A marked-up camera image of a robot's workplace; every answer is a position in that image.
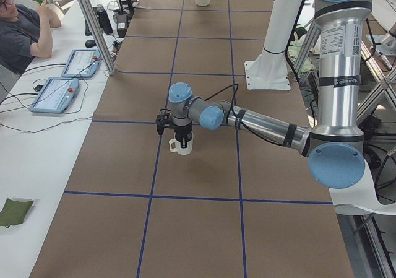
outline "white table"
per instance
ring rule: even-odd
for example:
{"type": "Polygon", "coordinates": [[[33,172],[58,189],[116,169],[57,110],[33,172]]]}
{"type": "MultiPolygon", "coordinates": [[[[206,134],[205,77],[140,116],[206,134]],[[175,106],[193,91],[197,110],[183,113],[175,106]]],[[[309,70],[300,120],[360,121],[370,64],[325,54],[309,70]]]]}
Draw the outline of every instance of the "white table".
{"type": "MultiPolygon", "coordinates": [[[[93,6],[109,0],[92,0],[93,6]]],[[[53,30],[53,57],[35,58],[28,68],[52,63],[65,63],[71,50],[85,48],[85,22],[78,2],[69,9],[62,21],[62,27],[53,30]]],[[[114,40],[105,36],[107,45],[114,40]]],[[[36,69],[24,74],[11,93],[34,93],[32,84],[39,78],[60,77],[63,66],[36,69]]],[[[37,131],[77,118],[89,118],[95,111],[108,74],[106,66],[100,64],[99,70],[87,79],[89,88],[82,109],[78,113],[66,115],[38,115],[26,108],[0,113],[0,122],[19,129],[37,131]]],[[[75,100],[66,110],[78,111],[86,88],[84,81],[75,100]]],[[[34,96],[19,97],[24,105],[29,105],[34,96]]],[[[20,107],[12,98],[0,106],[0,111],[20,107]]],[[[35,202],[22,225],[10,228],[0,227],[0,277],[27,278],[50,227],[56,208],[69,179],[91,120],[81,120],[57,126],[36,134],[18,132],[0,126],[0,208],[6,198],[35,202]]]]}

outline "metal pole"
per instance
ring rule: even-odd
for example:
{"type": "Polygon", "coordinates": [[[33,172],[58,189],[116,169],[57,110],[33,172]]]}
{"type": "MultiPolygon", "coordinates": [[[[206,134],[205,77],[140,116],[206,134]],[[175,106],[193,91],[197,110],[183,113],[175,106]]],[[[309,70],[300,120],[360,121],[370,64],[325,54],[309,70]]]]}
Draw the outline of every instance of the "metal pole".
{"type": "Polygon", "coordinates": [[[295,71],[299,74],[301,68],[304,66],[305,60],[308,57],[309,51],[313,46],[315,46],[319,35],[321,34],[321,29],[315,22],[312,22],[311,27],[308,30],[307,35],[305,36],[305,40],[303,43],[303,47],[298,53],[296,62],[295,62],[295,71]]]}
{"type": "Polygon", "coordinates": [[[93,38],[97,43],[97,47],[101,54],[102,60],[105,62],[109,75],[113,75],[115,72],[114,62],[110,57],[105,39],[101,33],[98,19],[96,14],[93,12],[91,2],[89,0],[78,0],[81,8],[81,12],[84,18],[88,22],[93,38]]]}

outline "black cable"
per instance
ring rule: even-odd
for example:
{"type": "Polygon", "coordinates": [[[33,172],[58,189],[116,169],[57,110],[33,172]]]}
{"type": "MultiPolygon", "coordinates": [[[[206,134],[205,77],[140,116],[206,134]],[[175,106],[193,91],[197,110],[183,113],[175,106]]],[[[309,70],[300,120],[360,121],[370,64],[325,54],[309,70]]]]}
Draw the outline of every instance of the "black cable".
{"type": "Polygon", "coordinates": [[[396,56],[394,58],[394,61],[392,62],[392,65],[390,66],[390,70],[392,70],[394,68],[395,62],[396,62],[396,56]]]}
{"type": "Polygon", "coordinates": [[[235,83],[235,84],[231,84],[231,85],[229,85],[229,86],[227,86],[227,87],[224,87],[224,88],[221,89],[220,91],[216,92],[215,94],[211,95],[210,97],[205,98],[204,100],[210,100],[211,98],[215,97],[216,95],[222,93],[224,90],[227,90],[227,89],[229,89],[229,88],[231,88],[231,87],[234,87],[234,86],[237,86],[237,85],[238,85],[238,84],[235,83]]]}
{"type": "Polygon", "coordinates": [[[385,133],[385,132],[375,132],[373,136],[379,136],[379,137],[396,137],[396,133],[385,133]]]}
{"type": "Polygon", "coordinates": [[[370,22],[369,22],[369,19],[368,19],[368,18],[366,18],[366,24],[367,24],[367,28],[368,28],[368,30],[369,30],[369,34],[370,34],[371,41],[372,41],[372,50],[371,50],[370,56],[367,57],[365,60],[363,60],[362,63],[361,63],[361,65],[364,64],[364,63],[366,63],[370,58],[372,58],[372,57],[374,56],[374,54],[376,54],[376,46],[377,46],[377,43],[376,43],[376,41],[375,41],[375,39],[374,39],[374,36],[372,35],[372,31],[371,31],[371,27],[370,27],[370,22]]]}
{"type": "MultiPolygon", "coordinates": [[[[379,147],[379,146],[377,146],[377,145],[367,144],[366,146],[370,146],[370,147],[377,148],[377,149],[379,149],[379,150],[385,152],[386,154],[388,154],[388,151],[387,151],[387,150],[385,150],[384,148],[381,148],[381,147],[379,147]]],[[[393,156],[391,156],[390,158],[394,161],[394,163],[396,163],[396,160],[394,159],[393,156]]]]}
{"type": "Polygon", "coordinates": [[[312,106],[314,102],[315,102],[315,98],[309,102],[309,107],[311,108],[311,111],[312,111],[312,118],[314,119],[314,127],[315,127],[315,125],[316,125],[316,122],[315,122],[315,111],[314,111],[314,108],[312,106]]]}
{"type": "Polygon", "coordinates": [[[300,84],[300,79],[299,79],[299,77],[297,75],[297,72],[296,72],[296,70],[294,68],[294,64],[291,62],[291,59],[290,59],[289,54],[288,54],[288,49],[290,47],[291,38],[292,38],[292,36],[293,36],[293,34],[294,34],[295,30],[296,30],[296,27],[297,27],[297,24],[298,24],[298,19],[299,19],[300,15],[301,15],[301,12],[303,11],[304,5],[305,5],[305,0],[301,0],[301,3],[299,5],[299,9],[298,9],[298,12],[297,12],[296,20],[295,20],[293,28],[291,29],[291,33],[290,33],[290,36],[289,36],[289,41],[287,43],[286,50],[285,50],[286,61],[289,64],[289,66],[291,67],[291,71],[295,75],[296,81],[299,84],[300,84]]]}
{"type": "Polygon", "coordinates": [[[4,100],[2,100],[0,102],[0,105],[3,103],[3,101],[8,100],[8,99],[13,98],[13,97],[17,97],[19,95],[38,95],[38,93],[18,93],[18,94],[14,94],[14,95],[11,95],[10,97],[6,97],[4,100]]]}
{"type": "Polygon", "coordinates": [[[374,188],[375,188],[376,191],[377,191],[377,187],[378,187],[379,177],[381,176],[381,173],[382,173],[382,171],[383,171],[383,169],[384,169],[384,167],[385,167],[385,164],[386,164],[386,162],[388,161],[389,157],[390,157],[390,156],[386,155],[384,161],[382,162],[381,166],[379,167],[379,171],[378,171],[378,173],[377,173],[376,180],[375,180],[375,182],[374,182],[374,188]]]}
{"type": "Polygon", "coordinates": [[[378,196],[381,197],[381,198],[383,198],[383,199],[387,199],[387,200],[390,201],[390,202],[396,202],[396,201],[394,201],[393,199],[386,198],[385,196],[381,196],[380,194],[378,194],[378,196]]]}
{"type": "MultiPolygon", "coordinates": [[[[10,93],[10,91],[8,91],[5,86],[3,85],[2,82],[0,82],[0,85],[3,87],[4,91],[7,92],[8,94],[11,95],[11,97],[15,97],[17,99],[17,101],[22,105],[22,107],[18,108],[18,109],[22,109],[22,108],[27,108],[21,101],[19,98],[17,98],[14,94],[10,93]]],[[[7,110],[7,111],[0,111],[0,113],[4,113],[4,112],[8,112],[8,111],[14,111],[16,109],[11,109],[11,110],[7,110]]]]}
{"type": "Polygon", "coordinates": [[[46,130],[51,129],[51,128],[55,128],[56,126],[59,126],[59,125],[62,125],[62,124],[72,123],[72,122],[80,121],[80,120],[88,120],[88,119],[91,119],[91,118],[92,118],[92,116],[91,117],[87,117],[87,118],[77,118],[75,120],[70,120],[70,121],[62,121],[62,122],[60,122],[58,124],[55,124],[55,125],[52,125],[52,126],[48,126],[47,128],[39,129],[38,131],[27,131],[27,130],[24,130],[24,129],[13,128],[11,126],[7,126],[7,125],[4,125],[2,123],[0,123],[0,125],[4,126],[5,128],[9,128],[9,129],[12,129],[12,130],[15,130],[15,131],[26,132],[26,133],[29,133],[29,134],[36,134],[38,132],[42,132],[42,131],[46,131],[46,130]]]}
{"type": "Polygon", "coordinates": [[[27,69],[26,71],[24,71],[23,73],[21,73],[20,76],[22,76],[23,74],[25,74],[26,72],[30,72],[34,69],[40,69],[42,67],[47,67],[47,66],[65,66],[66,63],[54,63],[54,64],[46,64],[45,66],[37,66],[37,67],[32,67],[31,69],[27,69]]]}
{"type": "Polygon", "coordinates": [[[392,184],[394,184],[396,182],[396,177],[393,180],[389,180],[387,182],[383,182],[381,184],[378,185],[377,191],[384,189],[392,184]]]}
{"type": "Polygon", "coordinates": [[[314,94],[313,93],[309,93],[307,95],[304,95],[303,98],[310,97],[311,95],[314,95],[314,94]]]}

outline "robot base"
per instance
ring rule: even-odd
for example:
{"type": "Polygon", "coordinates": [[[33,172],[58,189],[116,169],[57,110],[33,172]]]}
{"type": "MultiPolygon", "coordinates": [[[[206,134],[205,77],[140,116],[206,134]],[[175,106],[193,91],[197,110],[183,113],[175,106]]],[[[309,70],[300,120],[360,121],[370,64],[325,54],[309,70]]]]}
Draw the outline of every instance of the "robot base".
{"type": "Polygon", "coordinates": [[[269,64],[269,69],[266,69],[261,65],[268,65],[268,61],[265,62],[262,58],[263,56],[260,54],[256,61],[245,61],[247,89],[290,90],[286,64],[277,65],[276,62],[272,62],[269,64]]]}

